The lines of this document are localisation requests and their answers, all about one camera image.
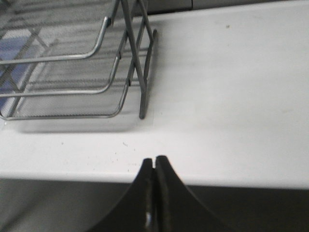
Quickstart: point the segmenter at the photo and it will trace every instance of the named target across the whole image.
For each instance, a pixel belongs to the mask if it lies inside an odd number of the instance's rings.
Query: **wire mesh panel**
[[[143,29],[150,30],[145,16],[131,26],[129,12],[137,3],[145,12],[142,1],[119,2],[0,0],[0,117],[118,114],[134,69],[140,69],[136,46]],[[133,33],[138,34],[135,42]],[[145,67],[152,45],[153,39],[146,47]],[[143,77],[138,80],[145,92]]]
[[[36,43],[50,52],[32,58],[86,53],[94,47],[111,4],[111,0],[17,0],[0,17],[0,35],[11,39],[35,34]]]

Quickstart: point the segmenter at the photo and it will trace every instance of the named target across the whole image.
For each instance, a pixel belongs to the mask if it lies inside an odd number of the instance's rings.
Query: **mesh tray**
[[[115,22],[114,27],[108,29],[99,52],[89,59],[9,65],[8,68],[6,67],[6,71],[5,69],[0,70],[0,92],[51,92],[104,88],[111,82],[110,72],[124,31],[124,22],[122,20]],[[11,41],[16,47],[11,47],[6,55],[14,56],[20,50],[24,40],[18,38],[18,40]],[[24,57],[40,53],[42,50],[43,48],[39,44],[33,45],[31,49],[27,50]]]
[[[145,56],[142,56],[140,61],[141,64],[144,64]],[[2,115],[8,117],[8,119],[115,116],[121,111],[126,98],[127,75],[130,64],[130,57],[124,57],[120,60],[115,80],[104,93],[0,99],[0,106],[1,102],[5,101],[1,109]],[[16,103],[15,110],[12,111],[12,106]]]
[[[35,43],[25,44],[26,49],[39,44],[50,50],[48,53],[37,52],[28,58],[89,53],[99,40],[104,17],[111,18],[117,5],[115,0],[16,0],[9,2],[11,6],[5,11],[0,11],[0,40],[29,37],[34,34],[36,35]],[[130,10],[134,2],[129,1]],[[116,19],[121,17],[122,10],[118,9]],[[12,62],[21,58],[20,56],[14,58],[1,56],[2,60],[12,60]]]

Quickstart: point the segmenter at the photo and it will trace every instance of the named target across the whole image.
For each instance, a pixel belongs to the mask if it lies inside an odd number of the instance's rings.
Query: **black plastic piece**
[[[237,232],[309,232],[309,190],[188,188]]]
[[[87,232],[150,232],[153,228],[153,165],[144,159],[140,171],[115,208]]]
[[[155,162],[160,232],[233,232],[205,208],[174,172],[165,156]]]

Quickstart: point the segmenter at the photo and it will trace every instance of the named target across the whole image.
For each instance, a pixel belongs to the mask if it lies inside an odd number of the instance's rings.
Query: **black object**
[[[158,222],[161,232],[233,232],[206,209],[174,172],[169,160],[159,156],[157,176]]]
[[[131,185],[0,179],[0,209],[0,232],[309,231],[308,190],[185,186],[165,156]]]
[[[144,159],[140,171],[116,207],[87,232],[150,232],[153,228],[153,165]]]

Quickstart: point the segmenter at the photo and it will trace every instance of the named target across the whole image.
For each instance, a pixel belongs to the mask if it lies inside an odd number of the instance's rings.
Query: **white desk surface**
[[[309,1],[151,16],[148,114],[10,121],[0,177],[131,182],[167,155],[186,184],[309,188]]]

